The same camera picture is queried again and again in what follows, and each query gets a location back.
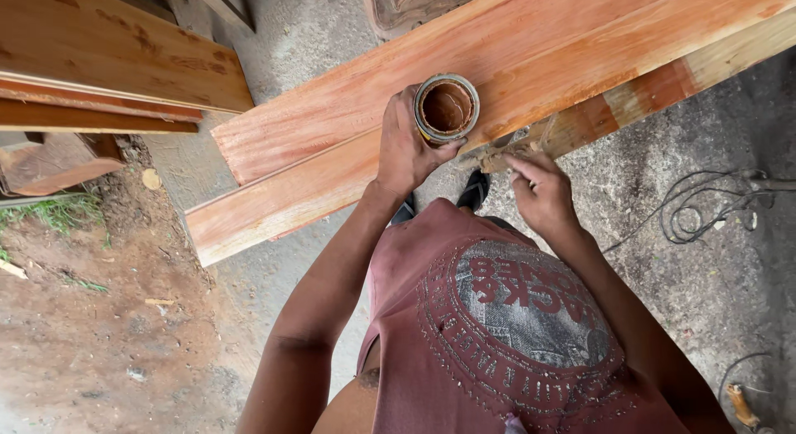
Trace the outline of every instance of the person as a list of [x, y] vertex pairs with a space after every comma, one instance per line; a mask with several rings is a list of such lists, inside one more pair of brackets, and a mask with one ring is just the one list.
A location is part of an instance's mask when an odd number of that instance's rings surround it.
[[[520, 215], [558, 258], [473, 214], [488, 193], [480, 172], [461, 209], [403, 205], [465, 142], [423, 141], [416, 90], [389, 101], [376, 179], [279, 313], [237, 432], [734, 432], [581, 227], [549, 157], [505, 160]], [[385, 229], [393, 216], [406, 221]], [[327, 404], [332, 351], [364, 282], [357, 376]]]

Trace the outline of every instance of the hand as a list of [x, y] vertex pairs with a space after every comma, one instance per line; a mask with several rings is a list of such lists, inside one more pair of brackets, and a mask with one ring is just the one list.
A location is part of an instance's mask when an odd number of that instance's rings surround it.
[[401, 199], [416, 189], [438, 166], [456, 157], [465, 143], [460, 138], [431, 148], [415, 123], [414, 101], [418, 84], [393, 95], [384, 111], [381, 126], [379, 173], [376, 182]]
[[548, 244], [556, 238], [582, 232], [572, 205], [572, 189], [565, 175], [550, 156], [532, 155], [529, 160], [503, 154], [514, 170], [511, 186], [517, 199], [517, 209], [525, 223]]

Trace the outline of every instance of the wood chip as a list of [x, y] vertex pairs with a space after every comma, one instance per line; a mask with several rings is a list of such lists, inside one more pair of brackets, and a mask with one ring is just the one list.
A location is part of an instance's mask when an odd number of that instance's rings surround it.
[[0, 259], [0, 269], [3, 269], [5, 272], [9, 272], [20, 279], [28, 279], [28, 275], [25, 274], [25, 270], [19, 266], [13, 265], [5, 260]]
[[145, 298], [144, 302], [152, 305], [174, 305], [174, 300], [164, 300], [162, 298]]
[[158, 171], [154, 168], [147, 168], [144, 170], [143, 175], [141, 175], [141, 181], [144, 183], [145, 187], [150, 190], [157, 190], [163, 184], [158, 175]]

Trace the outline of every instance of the concrete floor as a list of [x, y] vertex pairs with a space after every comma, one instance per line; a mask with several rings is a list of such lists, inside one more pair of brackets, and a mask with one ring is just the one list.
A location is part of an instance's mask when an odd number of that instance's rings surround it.
[[[182, 26], [234, 47], [255, 103], [379, 42], [361, 0], [231, 1], [249, 10], [256, 34], [226, 25], [199, 0], [175, 4], [175, 14]], [[757, 167], [777, 177], [796, 177], [794, 90], [796, 51], [791, 50], [564, 156], [559, 165], [572, 178], [582, 224], [607, 247], [657, 207], [673, 182], [694, 170]], [[179, 213], [236, 187], [209, 135], [210, 128], [228, 118], [205, 113], [199, 134], [145, 138]], [[437, 196], [455, 199], [468, 174], [455, 162], [444, 165], [420, 188], [421, 205]], [[514, 208], [507, 177], [493, 175], [479, 213], [501, 216], [532, 235]], [[751, 404], [764, 425], [793, 432], [796, 196], [779, 196], [769, 205], [754, 204], [753, 210], [732, 215], [722, 229], [711, 229], [691, 245], [670, 244], [657, 224], [650, 224], [607, 258], [714, 390], [735, 359], [770, 352], [773, 358], [744, 362], [730, 381], [773, 389], [773, 394], [750, 391]], [[237, 309], [235, 317], [216, 320], [219, 334], [234, 340], [218, 361], [246, 383], [233, 389], [234, 405], [245, 400], [270, 326], [292, 287], [350, 211], [209, 268]], [[748, 231], [743, 224], [750, 224], [753, 211], [758, 223]], [[366, 297], [360, 302], [334, 353], [332, 394], [353, 377], [367, 327]]]

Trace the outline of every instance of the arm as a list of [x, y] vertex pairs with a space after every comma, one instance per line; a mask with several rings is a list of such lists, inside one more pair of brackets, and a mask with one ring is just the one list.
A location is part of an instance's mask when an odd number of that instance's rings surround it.
[[466, 142], [438, 149], [423, 142], [412, 114], [416, 90], [407, 87], [387, 105], [378, 175], [276, 318], [237, 432], [312, 431], [329, 397], [332, 350], [357, 305], [384, 227], [405, 196]]
[[506, 155], [505, 160], [514, 169], [520, 214], [592, 293], [625, 350], [627, 365], [658, 388], [691, 432], [734, 432], [708, 384], [580, 226], [569, 178], [546, 154], [528, 161]]

